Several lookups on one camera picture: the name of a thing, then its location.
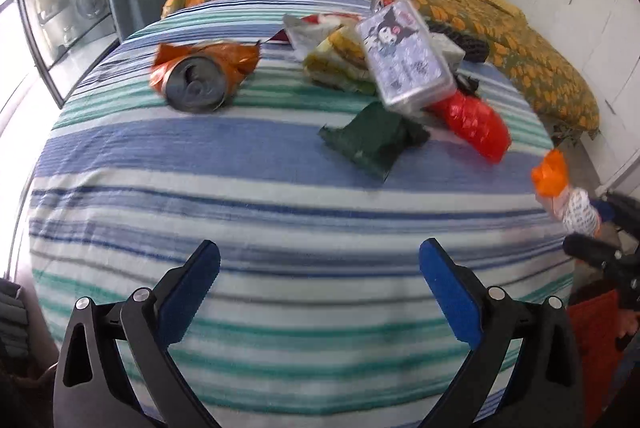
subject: glass door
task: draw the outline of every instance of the glass door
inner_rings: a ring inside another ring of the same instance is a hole
[[[118,45],[109,0],[17,0],[38,71],[56,104]]]

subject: cartoon character print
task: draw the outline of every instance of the cartoon character print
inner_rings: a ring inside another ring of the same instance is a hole
[[[377,49],[383,56],[389,56],[396,51],[396,47],[408,36],[417,33],[417,30],[403,26],[396,18],[393,7],[383,17],[377,28],[371,28],[364,39],[364,47],[367,51]]]

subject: floral bedspread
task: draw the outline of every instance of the floral bedspread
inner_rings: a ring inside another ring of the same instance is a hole
[[[166,17],[210,0],[168,0]],[[532,109],[546,121],[574,134],[598,130],[598,105],[580,73],[520,12],[499,0],[413,0],[429,21],[446,22],[460,31],[485,39],[488,61],[513,81]]]

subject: screw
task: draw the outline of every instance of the screw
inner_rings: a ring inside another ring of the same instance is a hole
[[[500,287],[490,287],[489,296],[494,300],[503,300],[504,297],[506,296],[506,293]]]
[[[557,296],[550,296],[547,301],[549,302],[549,305],[554,309],[562,309],[562,300]]]
[[[136,289],[136,291],[133,293],[133,300],[135,302],[143,302],[147,298],[149,298],[150,294],[151,291],[149,291],[146,287],[141,287],[140,289]]]
[[[86,296],[83,296],[82,298],[79,298],[78,301],[76,302],[76,309],[79,309],[79,310],[86,309],[88,305],[89,305],[89,299]]]

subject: bed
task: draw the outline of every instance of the bed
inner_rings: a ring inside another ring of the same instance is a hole
[[[166,17],[210,0],[168,0]],[[539,33],[519,8],[504,0],[413,0],[427,23],[444,22],[482,38],[493,63],[524,95],[554,139],[597,133],[600,115],[580,73]]]
[[[423,240],[436,237],[485,285],[518,299],[568,296],[562,228],[536,202],[529,175],[551,141],[489,65],[463,70],[510,128],[504,160],[488,164],[434,121],[430,141],[405,152],[384,183],[318,136],[372,98],[309,84],[289,46],[263,44],[233,105],[210,115],[174,111],[148,87],[158,43],[253,43],[276,33],[284,13],[368,9],[367,0],[206,2],[135,33],[81,82],[30,201],[34,281],[58,345],[79,297],[124,299],[210,239],[222,270],[170,352],[222,426],[409,427],[468,350],[420,275]]]

